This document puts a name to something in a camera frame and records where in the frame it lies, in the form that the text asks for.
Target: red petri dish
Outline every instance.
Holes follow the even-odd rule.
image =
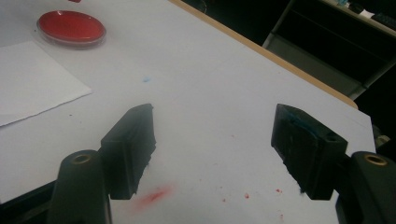
[[[51,11],[37,22],[40,33],[49,41],[70,47],[101,44],[106,29],[99,20],[76,11]]]

